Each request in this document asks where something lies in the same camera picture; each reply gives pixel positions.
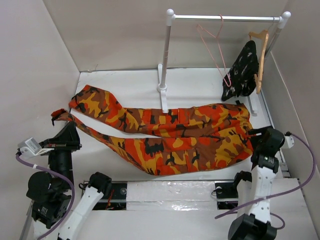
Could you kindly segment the orange camouflage trousers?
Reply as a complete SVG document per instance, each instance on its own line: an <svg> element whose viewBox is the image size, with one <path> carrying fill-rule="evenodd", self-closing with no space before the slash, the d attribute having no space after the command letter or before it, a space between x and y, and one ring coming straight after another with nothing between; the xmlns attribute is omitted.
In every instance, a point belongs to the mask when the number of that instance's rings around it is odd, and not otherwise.
<svg viewBox="0 0 320 240"><path fill-rule="evenodd" d="M51 120L73 122L128 163L153 176L224 169L250 157L250 112L242 103L212 103L163 112L156 108L123 107L109 91L86 85L69 108L126 134L103 134L85 125L69 110Z"/></svg>

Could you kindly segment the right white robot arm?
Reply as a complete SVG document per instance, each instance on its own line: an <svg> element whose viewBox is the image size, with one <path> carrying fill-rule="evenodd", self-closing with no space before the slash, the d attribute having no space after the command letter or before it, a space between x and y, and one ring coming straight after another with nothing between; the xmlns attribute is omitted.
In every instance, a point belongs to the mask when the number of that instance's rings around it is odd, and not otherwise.
<svg viewBox="0 0 320 240"><path fill-rule="evenodd" d="M277 229L271 224L270 200L273 181L279 170L276 153L285 143L285 136L273 127L250 131L253 153L251 171L238 172L231 184L238 197L237 217L231 223L229 240L274 240Z"/></svg>

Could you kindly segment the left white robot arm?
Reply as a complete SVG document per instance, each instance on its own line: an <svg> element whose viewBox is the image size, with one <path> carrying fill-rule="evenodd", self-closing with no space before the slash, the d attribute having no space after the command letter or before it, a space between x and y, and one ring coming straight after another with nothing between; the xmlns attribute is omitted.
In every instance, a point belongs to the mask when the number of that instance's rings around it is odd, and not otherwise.
<svg viewBox="0 0 320 240"><path fill-rule="evenodd" d="M69 122L53 138L40 144L48 156L48 167L38 171L28 181L26 196L33 200L31 217L37 240L75 240L94 206L111 194L112 179L96 172L89 182L80 186L84 194L75 208L75 185L72 152L82 145L76 125Z"/></svg>

